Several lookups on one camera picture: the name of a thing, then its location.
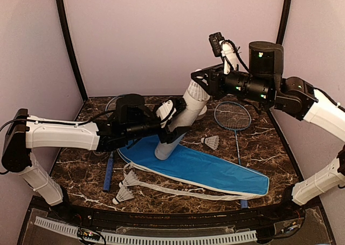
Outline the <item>white shuttlecock tube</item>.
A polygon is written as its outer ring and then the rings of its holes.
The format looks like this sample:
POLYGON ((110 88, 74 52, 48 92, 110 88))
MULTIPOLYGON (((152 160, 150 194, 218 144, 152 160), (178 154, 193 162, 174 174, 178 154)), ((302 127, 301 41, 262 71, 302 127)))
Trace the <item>white shuttlecock tube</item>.
MULTIPOLYGON (((170 128, 173 130, 179 126, 191 126, 200 114, 203 107, 206 105, 210 96, 203 89, 199 89, 186 90, 183 98, 186 101, 187 107, 172 120, 170 128)), ((174 142, 170 144, 159 142, 155 149, 155 156, 159 160, 168 159, 184 135, 185 133, 181 134, 174 142)))

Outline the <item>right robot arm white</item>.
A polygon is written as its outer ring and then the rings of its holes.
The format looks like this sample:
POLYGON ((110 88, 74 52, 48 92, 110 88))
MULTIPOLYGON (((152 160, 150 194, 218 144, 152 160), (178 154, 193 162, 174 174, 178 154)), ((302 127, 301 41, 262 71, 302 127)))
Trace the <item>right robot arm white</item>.
POLYGON ((216 65, 191 74, 208 95, 221 99, 231 94, 274 107, 290 116, 312 123, 344 140, 344 108, 326 92, 299 77, 283 78, 284 48, 280 44, 256 41, 249 44, 249 66, 245 72, 221 72, 216 65))

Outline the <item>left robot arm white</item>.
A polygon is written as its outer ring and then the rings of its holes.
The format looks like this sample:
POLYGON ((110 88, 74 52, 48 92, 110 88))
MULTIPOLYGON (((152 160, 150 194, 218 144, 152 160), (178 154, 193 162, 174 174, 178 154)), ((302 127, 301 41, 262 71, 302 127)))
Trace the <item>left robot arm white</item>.
POLYGON ((69 147, 111 152, 132 140, 158 135, 161 142, 172 143, 189 128, 169 128, 172 119, 187 107, 184 98, 170 98, 149 109, 143 96, 127 94, 117 100, 115 109, 101 112, 86 121, 59 121, 39 118, 21 108, 5 123, 1 163, 7 172, 17 173, 40 194, 64 221, 76 217, 68 195, 34 157, 40 147, 69 147))

